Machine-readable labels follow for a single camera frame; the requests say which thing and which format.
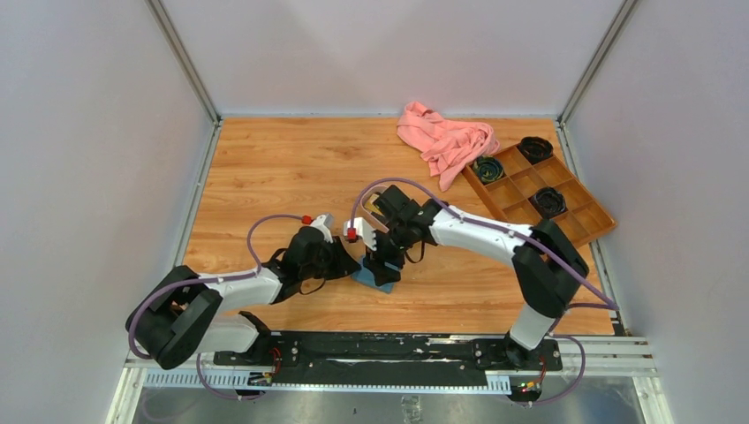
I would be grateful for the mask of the teal leather card holder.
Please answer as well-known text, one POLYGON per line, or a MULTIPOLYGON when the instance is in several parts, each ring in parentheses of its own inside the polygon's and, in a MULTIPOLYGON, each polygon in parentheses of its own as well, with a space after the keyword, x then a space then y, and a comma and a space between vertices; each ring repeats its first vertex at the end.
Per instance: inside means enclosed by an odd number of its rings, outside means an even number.
POLYGON ((352 280, 354 280, 355 282, 359 284, 365 285, 366 287, 376 289, 379 292, 384 292, 386 294, 392 293, 392 290, 395 284, 387 283, 383 285, 377 285, 375 283, 375 275, 370 269, 367 269, 365 267, 364 259, 365 259, 364 256, 361 256, 358 259, 359 270, 352 273, 351 275, 352 280))

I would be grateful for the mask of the beige oval tray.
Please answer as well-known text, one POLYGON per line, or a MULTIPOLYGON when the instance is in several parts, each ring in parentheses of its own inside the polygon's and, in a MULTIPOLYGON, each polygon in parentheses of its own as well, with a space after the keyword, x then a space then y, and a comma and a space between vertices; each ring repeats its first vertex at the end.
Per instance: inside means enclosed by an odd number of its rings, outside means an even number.
POLYGON ((375 205, 375 200, 377 200, 387 188, 386 185, 376 185, 365 191, 365 194, 359 201, 359 210, 362 212, 362 215, 373 227, 381 231, 387 230, 387 219, 381 210, 375 205))

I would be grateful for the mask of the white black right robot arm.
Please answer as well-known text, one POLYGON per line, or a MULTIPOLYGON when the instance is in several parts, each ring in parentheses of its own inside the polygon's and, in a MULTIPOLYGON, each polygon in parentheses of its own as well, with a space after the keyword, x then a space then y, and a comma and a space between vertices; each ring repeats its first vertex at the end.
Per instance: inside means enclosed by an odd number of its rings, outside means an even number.
POLYGON ((360 269, 352 276, 355 281, 391 292, 415 245, 457 247, 499 261, 515 271, 524 305, 502 343, 478 350, 477 363, 523 369, 541 359, 542 340, 564 315, 589 272, 555 222, 504 223, 434 198, 419 204, 396 185, 369 192, 375 196, 382 228, 377 230, 357 216, 344 224, 345 237, 351 242, 362 240, 366 246, 360 269))

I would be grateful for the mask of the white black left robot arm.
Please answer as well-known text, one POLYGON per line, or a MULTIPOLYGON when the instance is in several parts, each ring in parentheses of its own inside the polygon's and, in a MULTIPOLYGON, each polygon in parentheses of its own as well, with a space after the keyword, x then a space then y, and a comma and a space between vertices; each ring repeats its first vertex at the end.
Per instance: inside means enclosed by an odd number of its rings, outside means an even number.
POLYGON ((207 352, 236 352, 259 365, 270 354, 269 330, 243 307, 275 305, 299 294, 306 280, 335 280, 359 269, 338 236, 303 226, 255 269, 202 275, 186 265, 173 268, 126 320, 128 342, 165 370, 207 352))

